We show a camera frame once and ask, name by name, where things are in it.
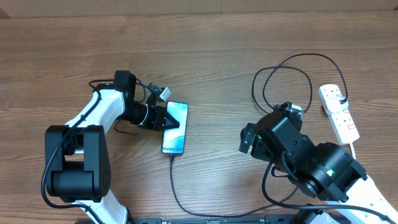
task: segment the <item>plug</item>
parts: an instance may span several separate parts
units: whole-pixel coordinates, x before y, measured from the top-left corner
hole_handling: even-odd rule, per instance
[[[348,108],[348,101],[341,103],[345,97],[341,94],[338,85],[323,85],[318,89],[318,94],[327,114],[339,113]]]
[[[159,102],[165,102],[165,101],[167,101],[169,96],[172,94],[172,92],[170,91],[170,89],[168,87],[159,88],[153,83],[149,84],[148,90],[152,94],[154,94],[154,98],[152,97],[151,102],[153,102],[154,100],[159,101]]]

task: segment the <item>green led light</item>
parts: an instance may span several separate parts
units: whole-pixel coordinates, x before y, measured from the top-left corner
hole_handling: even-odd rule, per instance
[[[331,177],[335,173],[335,171],[329,169],[326,173],[329,175],[329,177]]]

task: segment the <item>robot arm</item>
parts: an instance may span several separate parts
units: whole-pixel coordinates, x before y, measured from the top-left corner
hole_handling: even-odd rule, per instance
[[[170,90],[151,83],[146,86],[151,95],[142,105],[134,101],[136,81],[129,71],[116,71],[113,83],[94,86],[92,100],[75,118],[65,125],[50,126],[45,133],[48,177],[44,180],[48,194],[66,203],[90,207],[91,212],[82,209],[95,223],[98,222],[92,212],[103,223],[130,221],[128,210],[119,204],[109,189],[111,166],[105,135],[114,120],[124,119],[154,131],[179,127],[179,122],[164,107],[156,106],[158,101],[165,101],[170,96]],[[76,153],[84,153],[84,161],[65,160],[65,156]]]
[[[364,167],[337,144],[327,142],[315,146],[308,136],[300,133],[302,120],[302,111],[290,102],[277,105],[274,112],[258,123],[249,123],[242,129],[239,150],[248,153],[251,145],[252,157],[273,162],[277,170],[288,173],[290,182],[310,197],[318,197],[330,205],[368,208],[398,222],[398,213],[378,191]],[[338,211],[354,223],[387,223],[376,215],[359,210]]]

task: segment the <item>electrical outlet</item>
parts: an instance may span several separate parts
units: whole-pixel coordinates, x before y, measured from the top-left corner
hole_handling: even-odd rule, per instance
[[[318,94],[327,114],[339,113],[348,108],[348,101],[341,104],[341,101],[344,100],[345,97],[341,94],[338,85],[323,85],[318,89]]]
[[[348,109],[339,113],[328,114],[328,117],[339,144],[349,144],[359,139],[358,130]]]
[[[340,103],[344,97],[338,86],[335,84],[323,85],[319,88],[318,94],[339,144],[350,144],[359,139],[358,130],[348,110],[348,101],[344,104]]]

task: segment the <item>phone screen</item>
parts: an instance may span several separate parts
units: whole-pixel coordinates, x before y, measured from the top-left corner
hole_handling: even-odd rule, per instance
[[[169,101],[167,103],[167,112],[180,123],[180,127],[164,131],[162,152],[182,154],[185,143],[185,129],[187,127],[188,105],[186,103]]]

